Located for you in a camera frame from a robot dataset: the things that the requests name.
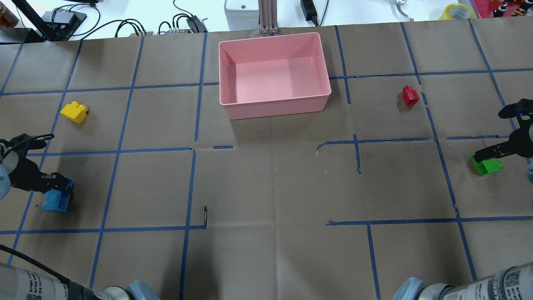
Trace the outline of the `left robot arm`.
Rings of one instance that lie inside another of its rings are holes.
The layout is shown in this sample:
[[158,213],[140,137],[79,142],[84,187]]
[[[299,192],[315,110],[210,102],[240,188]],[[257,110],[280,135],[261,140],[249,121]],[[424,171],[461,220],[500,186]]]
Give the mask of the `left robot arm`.
[[[1,140],[1,196],[11,188],[45,195],[42,209],[61,213],[68,209],[74,183],[61,173],[44,173],[38,165],[27,159],[29,150],[43,149],[53,134],[17,135]],[[157,300],[159,296],[143,281],[135,280],[126,288],[110,285],[94,291],[81,285],[41,262],[6,245],[1,251],[13,255],[42,271],[42,274],[1,264],[2,300]]]

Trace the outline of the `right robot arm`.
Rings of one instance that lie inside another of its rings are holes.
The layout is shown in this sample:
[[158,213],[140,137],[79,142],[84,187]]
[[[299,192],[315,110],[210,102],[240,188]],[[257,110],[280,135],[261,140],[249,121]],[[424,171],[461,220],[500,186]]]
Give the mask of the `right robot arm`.
[[[518,155],[532,158],[533,101],[521,99],[503,107],[499,118],[516,118],[518,128],[506,142],[478,150],[471,161],[480,175],[494,173],[503,167],[499,159]],[[435,283],[424,285],[415,278],[408,278],[392,297],[394,300],[531,300],[532,262],[507,268],[489,277],[464,285]]]

